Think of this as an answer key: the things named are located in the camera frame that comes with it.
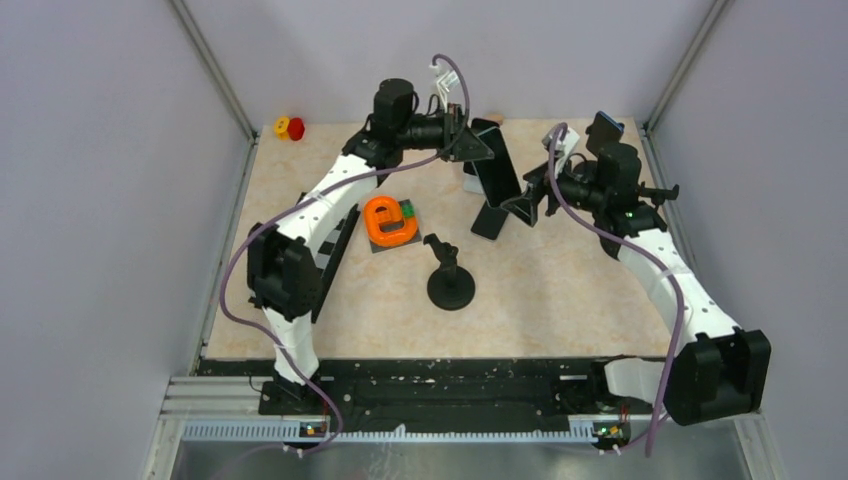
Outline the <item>silver metal phone stand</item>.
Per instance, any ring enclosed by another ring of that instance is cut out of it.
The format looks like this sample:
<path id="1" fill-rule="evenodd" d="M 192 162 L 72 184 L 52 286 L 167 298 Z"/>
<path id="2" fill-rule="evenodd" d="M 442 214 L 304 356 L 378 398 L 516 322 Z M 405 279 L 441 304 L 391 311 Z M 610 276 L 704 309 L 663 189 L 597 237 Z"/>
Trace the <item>silver metal phone stand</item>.
<path id="1" fill-rule="evenodd" d="M 464 174 L 462 187 L 466 192 L 483 195 L 484 190 L 478 176 Z"/>

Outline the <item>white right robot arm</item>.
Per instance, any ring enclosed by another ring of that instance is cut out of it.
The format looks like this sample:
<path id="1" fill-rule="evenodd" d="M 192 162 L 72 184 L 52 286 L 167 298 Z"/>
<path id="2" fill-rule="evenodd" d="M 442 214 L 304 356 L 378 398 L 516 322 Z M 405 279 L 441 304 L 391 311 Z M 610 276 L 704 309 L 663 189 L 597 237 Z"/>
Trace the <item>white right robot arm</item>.
<path id="1" fill-rule="evenodd" d="M 692 425 L 760 408 L 772 347 L 760 330 L 744 330 L 706 292 L 677 251 L 658 207 L 679 194 L 640 181 L 637 150 L 619 142 L 576 167 L 542 164 L 502 209 L 528 225 L 545 201 L 547 215 L 566 205 L 591 213 L 590 228 L 604 251 L 638 280 L 673 340 L 667 364 L 623 358 L 604 364 L 586 385 L 589 404 L 612 412 L 626 397 L 639 399 Z"/>

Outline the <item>purple smartphone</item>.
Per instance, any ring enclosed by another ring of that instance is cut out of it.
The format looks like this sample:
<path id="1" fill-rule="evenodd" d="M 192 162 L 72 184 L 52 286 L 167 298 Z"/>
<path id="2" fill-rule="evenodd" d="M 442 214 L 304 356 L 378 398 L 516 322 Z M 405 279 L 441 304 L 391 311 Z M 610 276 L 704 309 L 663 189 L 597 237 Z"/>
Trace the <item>purple smartphone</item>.
<path id="1" fill-rule="evenodd" d="M 486 118 L 474 118 L 470 125 L 470 130 L 478 138 L 483 138 L 485 135 L 491 134 L 501 128 L 499 121 Z"/>

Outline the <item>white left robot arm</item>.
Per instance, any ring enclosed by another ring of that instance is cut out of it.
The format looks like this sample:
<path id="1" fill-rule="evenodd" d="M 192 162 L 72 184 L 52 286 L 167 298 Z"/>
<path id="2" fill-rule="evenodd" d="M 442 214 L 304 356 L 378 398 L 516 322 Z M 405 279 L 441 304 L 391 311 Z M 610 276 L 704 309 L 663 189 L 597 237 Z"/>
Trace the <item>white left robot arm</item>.
<path id="1" fill-rule="evenodd" d="M 439 104 L 417 112 L 417 94 L 404 79 L 380 83 L 365 125 L 342 147 L 330 170 L 278 220 L 255 225 L 247 245 L 247 286 L 252 304 L 269 322 L 278 345 L 275 380 L 283 401 L 297 413 L 319 404 L 319 368 L 312 312 L 324 295 L 315 257 L 328 235 L 392 173 L 402 171 L 407 150 L 432 150 L 450 162 L 489 160 L 494 154 L 470 132 L 466 106 L 448 101 L 462 80 L 455 73 L 434 84 Z"/>

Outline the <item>black clamp stand back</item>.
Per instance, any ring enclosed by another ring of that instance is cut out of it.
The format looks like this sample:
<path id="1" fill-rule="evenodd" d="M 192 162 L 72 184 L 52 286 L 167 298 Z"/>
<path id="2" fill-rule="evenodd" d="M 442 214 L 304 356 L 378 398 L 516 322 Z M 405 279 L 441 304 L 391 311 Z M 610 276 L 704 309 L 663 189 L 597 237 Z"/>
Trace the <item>black clamp stand back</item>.
<path id="1" fill-rule="evenodd" d="M 603 149 L 620 143 L 608 143 L 602 147 L 594 160 L 584 160 L 573 168 L 573 174 L 581 183 L 614 188 L 619 183 L 619 166 L 614 156 L 604 153 Z"/>

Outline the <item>dark green-edged smartphone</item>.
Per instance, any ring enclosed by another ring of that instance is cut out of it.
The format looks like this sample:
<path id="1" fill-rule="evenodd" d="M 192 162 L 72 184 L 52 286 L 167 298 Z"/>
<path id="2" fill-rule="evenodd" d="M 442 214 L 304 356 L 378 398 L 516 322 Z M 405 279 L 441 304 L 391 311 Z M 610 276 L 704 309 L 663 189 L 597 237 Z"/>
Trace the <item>dark green-edged smartphone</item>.
<path id="1" fill-rule="evenodd" d="M 493 157 L 473 162 L 486 202 L 499 208 L 504 202 L 523 193 L 506 142 L 498 125 L 477 133 L 478 138 L 492 151 Z"/>

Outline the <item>blue smartphone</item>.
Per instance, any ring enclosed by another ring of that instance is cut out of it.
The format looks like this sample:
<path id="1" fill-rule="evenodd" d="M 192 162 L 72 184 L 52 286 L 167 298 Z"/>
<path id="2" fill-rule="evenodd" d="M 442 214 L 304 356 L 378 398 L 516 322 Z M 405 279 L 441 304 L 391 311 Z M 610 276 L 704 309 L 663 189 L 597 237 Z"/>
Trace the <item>blue smartphone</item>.
<path id="1" fill-rule="evenodd" d="M 624 124 L 612 118 L 604 111 L 597 111 L 593 121 L 585 129 L 586 148 L 597 156 L 608 143 L 618 143 L 624 133 Z"/>

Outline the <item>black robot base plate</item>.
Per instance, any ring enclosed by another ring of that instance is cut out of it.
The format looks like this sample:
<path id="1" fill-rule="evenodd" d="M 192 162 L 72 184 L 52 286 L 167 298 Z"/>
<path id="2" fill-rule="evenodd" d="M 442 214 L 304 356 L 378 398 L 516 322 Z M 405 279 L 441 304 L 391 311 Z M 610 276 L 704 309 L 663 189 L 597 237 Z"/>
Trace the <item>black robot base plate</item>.
<path id="1" fill-rule="evenodd" d="M 203 360 L 201 377 L 245 377 L 263 416 L 307 416 L 343 432 L 565 432 L 578 415 L 647 414 L 601 384 L 598 358 L 325 359 L 316 390 L 271 360 Z"/>

